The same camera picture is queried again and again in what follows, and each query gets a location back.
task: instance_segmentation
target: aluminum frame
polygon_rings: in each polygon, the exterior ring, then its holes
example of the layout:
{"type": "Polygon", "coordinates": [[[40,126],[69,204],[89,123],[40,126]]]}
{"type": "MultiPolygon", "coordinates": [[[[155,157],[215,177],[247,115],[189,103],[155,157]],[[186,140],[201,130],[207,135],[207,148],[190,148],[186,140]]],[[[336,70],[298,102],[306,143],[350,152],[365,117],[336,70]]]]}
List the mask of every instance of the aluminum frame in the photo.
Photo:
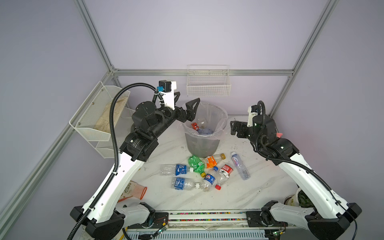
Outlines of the aluminum frame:
{"type": "MultiPolygon", "coordinates": [[[[269,69],[269,70],[258,70],[258,69],[238,69],[238,70],[229,70],[229,74],[232,76],[288,76],[288,79],[281,90],[275,104],[272,107],[270,116],[273,117],[276,114],[277,109],[279,108],[281,102],[286,96],[289,88],[292,86],[293,81],[295,80],[296,75],[301,69],[303,63],[305,62],[309,52],[313,48],[317,38],[319,37],[324,25],[329,19],[331,13],[336,7],[339,0],[328,0],[326,6],[324,7],[312,33],[310,34],[303,50],[300,53],[298,60],[295,63],[294,68],[291,69],[269,69]]],[[[121,84],[118,80],[118,76],[187,76],[187,69],[185,70],[139,70],[139,69],[115,69],[108,57],[108,54],[105,50],[105,47],[101,41],[101,38],[97,32],[96,26],[92,20],[92,17],[89,13],[89,10],[86,6],[84,0],[74,0],[79,13],[84,21],[84,24],[91,35],[98,52],[100,53],[105,66],[107,67],[107,73],[102,78],[102,83],[105,84],[109,80],[113,80],[118,87],[121,87],[121,84]]],[[[99,91],[99,88],[94,88],[93,91],[88,95],[86,100],[82,103],[77,114],[80,116],[85,111],[87,106],[91,103],[90,101],[94,98],[95,94],[99,91]]],[[[57,157],[59,156],[61,150],[65,147],[71,135],[75,130],[67,124],[63,129],[59,137],[49,148],[47,153],[41,159],[39,164],[32,171],[27,180],[23,183],[18,192],[14,195],[12,200],[5,207],[3,212],[0,214],[0,240],[3,239],[9,230],[13,227],[19,216],[22,214],[25,207],[28,205],[29,201],[33,197],[33,194],[36,192],[37,188],[40,186],[42,181],[45,179],[45,176],[50,171],[51,167],[55,163],[57,157]]]]}

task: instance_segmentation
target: trash can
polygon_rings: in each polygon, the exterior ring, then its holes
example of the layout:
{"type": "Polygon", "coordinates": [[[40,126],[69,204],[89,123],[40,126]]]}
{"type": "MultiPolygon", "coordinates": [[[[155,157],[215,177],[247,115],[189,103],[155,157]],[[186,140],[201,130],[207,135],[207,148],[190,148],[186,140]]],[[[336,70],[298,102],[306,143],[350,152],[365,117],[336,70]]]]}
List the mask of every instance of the trash can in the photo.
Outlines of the trash can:
{"type": "Polygon", "coordinates": [[[227,118],[228,114],[224,109],[210,103],[200,103],[194,121],[183,123],[188,150],[200,158],[213,155],[220,140],[225,136],[224,129],[227,126],[227,118]],[[198,122],[199,119],[205,119],[205,129],[208,129],[209,133],[213,133],[200,135],[193,129],[191,124],[198,122]]]}

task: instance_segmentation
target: marble tabletop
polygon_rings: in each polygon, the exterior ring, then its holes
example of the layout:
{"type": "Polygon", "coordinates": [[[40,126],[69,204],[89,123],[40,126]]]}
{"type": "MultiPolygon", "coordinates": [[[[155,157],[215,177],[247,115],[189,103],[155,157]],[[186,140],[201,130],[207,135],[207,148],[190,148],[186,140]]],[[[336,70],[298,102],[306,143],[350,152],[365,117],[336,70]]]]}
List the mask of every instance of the marble tabletop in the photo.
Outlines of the marble tabletop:
{"type": "MultiPolygon", "coordinates": [[[[123,201],[126,205],[146,202],[159,210],[221,210],[221,209],[260,209],[270,200],[283,202],[284,198],[297,190],[296,183],[273,162],[266,161],[253,151],[247,139],[237,138],[230,134],[229,122],[233,120],[247,121],[246,116],[229,117],[226,135],[220,141],[216,153],[224,153],[227,159],[218,164],[234,164],[230,153],[239,154],[248,168],[251,177],[243,181],[234,168],[230,179],[221,190],[214,187],[208,192],[201,189],[175,190],[171,188],[171,178],[159,175],[160,164],[184,163],[191,156],[188,151],[185,134],[180,122],[173,123],[158,139],[159,145],[148,161],[133,176],[132,181],[148,187],[142,200],[129,198],[123,201]]],[[[201,182],[197,173],[187,173],[183,177],[201,182]]]]}

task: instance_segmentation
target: robotic arm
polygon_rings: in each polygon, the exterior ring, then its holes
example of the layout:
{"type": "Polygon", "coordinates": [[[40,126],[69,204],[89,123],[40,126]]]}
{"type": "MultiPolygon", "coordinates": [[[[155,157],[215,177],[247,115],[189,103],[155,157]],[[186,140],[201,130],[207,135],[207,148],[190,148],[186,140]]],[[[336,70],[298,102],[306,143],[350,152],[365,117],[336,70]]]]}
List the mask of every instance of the robotic arm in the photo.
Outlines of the robotic arm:
{"type": "Polygon", "coordinates": [[[275,121],[262,101],[248,109],[248,122],[231,121],[231,135],[247,138],[255,152],[283,169],[311,199],[315,208],[292,207],[270,201],[262,208],[265,225],[289,222],[310,230],[320,240],[335,240],[356,220],[361,208],[348,203],[317,175],[299,150],[277,136],[275,121]]]}
{"type": "Polygon", "coordinates": [[[110,240],[124,227],[137,223],[150,227],[153,224],[155,210],[148,204],[142,202],[137,206],[127,207],[116,203],[133,175],[159,144],[157,138],[174,121],[185,122],[195,119],[200,99],[187,102],[185,104],[187,109],[184,110],[175,106],[180,93],[174,90],[176,82],[159,81],[157,90],[149,84],[138,83],[128,85],[114,97],[109,122],[115,150],[115,164],[93,196],[83,206],[72,209],[70,215],[77,223],[68,239],[73,238],[80,225],[86,226],[85,230],[91,237],[110,240]],[[136,112],[132,115],[134,124],[131,132],[118,151],[113,127],[114,103],[124,91],[136,86],[149,87],[155,91],[155,95],[152,101],[142,102],[137,106],[136,112]],[[157,97],[160,99],[160,108],[155,105],[157,97]]]}

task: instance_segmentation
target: yellow cable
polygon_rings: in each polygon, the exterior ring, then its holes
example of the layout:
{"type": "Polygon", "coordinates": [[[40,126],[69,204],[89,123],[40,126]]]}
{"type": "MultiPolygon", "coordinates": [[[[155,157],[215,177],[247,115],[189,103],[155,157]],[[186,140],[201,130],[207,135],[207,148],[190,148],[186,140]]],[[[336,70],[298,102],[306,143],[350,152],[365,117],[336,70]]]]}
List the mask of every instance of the yellow cable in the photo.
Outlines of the yellow cable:
{"type": "Polygon", "coordinates": [[[120,237],[119,240],[122,240],[123,238],[124,238],[124,234],[120,237]]]}

